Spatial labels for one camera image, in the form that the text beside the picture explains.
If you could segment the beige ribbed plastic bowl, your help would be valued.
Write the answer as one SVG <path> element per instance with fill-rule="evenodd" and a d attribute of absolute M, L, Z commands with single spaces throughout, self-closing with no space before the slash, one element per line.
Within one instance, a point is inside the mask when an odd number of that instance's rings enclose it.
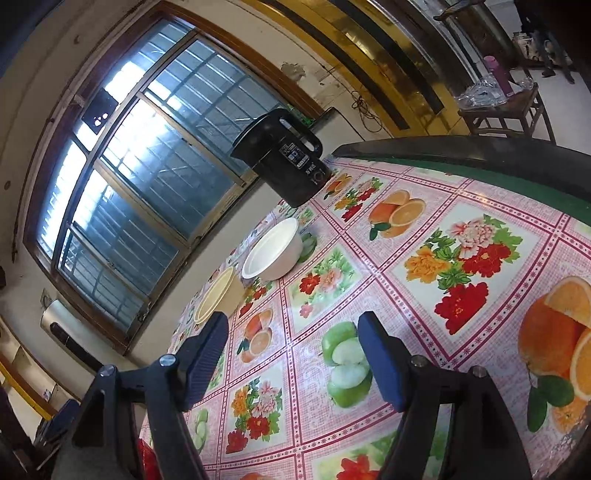
<path fill-rule="evenodd" d="M 243 287 L 235 269 L 228 267 L 221 272 L 204 294 L 194 314 L 194 323 L 198 326 L 206 323 L 214 312 L 221 312 L 229 318 L 238 309 L 242 301 Z"/>

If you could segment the red plastic object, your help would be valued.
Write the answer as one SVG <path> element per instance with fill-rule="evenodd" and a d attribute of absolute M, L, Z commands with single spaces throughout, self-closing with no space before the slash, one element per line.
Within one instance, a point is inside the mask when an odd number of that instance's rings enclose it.
<path fill-rule="evenodd" d="M 137 440 L 138 455 L 144 480 L 161 480 L 157 459 L 152 448 L 142 439 Z"/>

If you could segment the white air conditioner unit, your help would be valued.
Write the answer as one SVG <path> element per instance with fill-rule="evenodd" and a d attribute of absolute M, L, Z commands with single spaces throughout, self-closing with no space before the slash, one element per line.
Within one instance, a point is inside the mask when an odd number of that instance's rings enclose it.
<path fill-rule="evenodd" d="M 85 325 L 60 301 L 53 300 L 41 317 L 41 328 L 74 361 L 92 374 L 103 363 L 95 352 L 95 337 Z"/>

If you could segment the floral fruit pattern tablecloth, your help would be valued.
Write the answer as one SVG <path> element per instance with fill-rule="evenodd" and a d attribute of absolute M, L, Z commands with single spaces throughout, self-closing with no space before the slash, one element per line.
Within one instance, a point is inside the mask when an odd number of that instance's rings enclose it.
<path fill-rule="evenodd" d="M 231 304 L 229 340 L 184 414 L 211 479 L 374 479 L 400 415 L 353 342 L 374 311 L 436 365 L 486 367 L 533 476 L 566 474 L 590 432 L 590 224 L 498 186 L 425 168 L 339 159 L 298 208 L 280 203 L 211 274 L 171 345 L 197 334 L 211 285 L 297 219 L 303 255 L 256 275 Z"/>

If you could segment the small white paper bowl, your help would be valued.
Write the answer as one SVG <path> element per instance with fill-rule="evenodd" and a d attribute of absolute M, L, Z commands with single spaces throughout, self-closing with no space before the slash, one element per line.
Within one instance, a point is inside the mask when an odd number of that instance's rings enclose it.
<path fill-rule="evenodd" d="M 287 275 L 304 249 L 296 218 L 287 218 L 273 226 L 250 250 L 242 265 L 242 278 L 274 281 Z"/>

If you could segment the large barred window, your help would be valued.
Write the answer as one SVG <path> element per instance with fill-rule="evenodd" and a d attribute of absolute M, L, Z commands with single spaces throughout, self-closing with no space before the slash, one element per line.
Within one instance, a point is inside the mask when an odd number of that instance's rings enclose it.
<path fill-rule="evenodd" d="M 204 236 L 256 174 L 232 159 L 252 120 L 311 95 L 225 28 L 169 1 L 142 4 L 57 111 L 23 240 L 65 300 L 126 353 Z M 99 134 L 82 116 L 104 88 Z"/>

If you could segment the wooden stool with items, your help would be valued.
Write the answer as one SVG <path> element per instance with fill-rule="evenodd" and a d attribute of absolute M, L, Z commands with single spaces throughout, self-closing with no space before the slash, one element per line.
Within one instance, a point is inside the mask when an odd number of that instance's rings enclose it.
<path fill-rule="evenodd" d="M 538 123 L 542 121 L 548 141 L 556 144 L 539 85 L 534 81 L 530 82 L 528 88 L 522 88 L 509 97 L 502 96 L 500 90 L 495 92 L 491 88 L 478 87 L 455 100 L 459 107 L 458 113 L 473 136 L 533 138 Z"/>

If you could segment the black electric kettle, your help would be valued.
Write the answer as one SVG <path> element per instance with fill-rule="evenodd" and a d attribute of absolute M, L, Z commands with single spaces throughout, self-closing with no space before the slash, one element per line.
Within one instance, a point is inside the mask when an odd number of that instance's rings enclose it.
<path fill-rule="evenodd" d="M 287 109 L 261 115 L 232 143 L 231 157 L 252 168 L 290 207 L 307 203 L 332 177 L 322 142 Z"/>

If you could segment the purple water bottle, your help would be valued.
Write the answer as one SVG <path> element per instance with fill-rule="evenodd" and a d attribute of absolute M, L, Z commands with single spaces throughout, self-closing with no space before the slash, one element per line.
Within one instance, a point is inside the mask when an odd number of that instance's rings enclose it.
<path fill-rule="evenodd" d="M 488 71 L 494 76 L 499 87 L 506 97 L 513 95 L 513 89 L 510 85 L 507 72 L 499 63 L 499 61 L 492 55 L 487 55 L 483 58 Z"/>

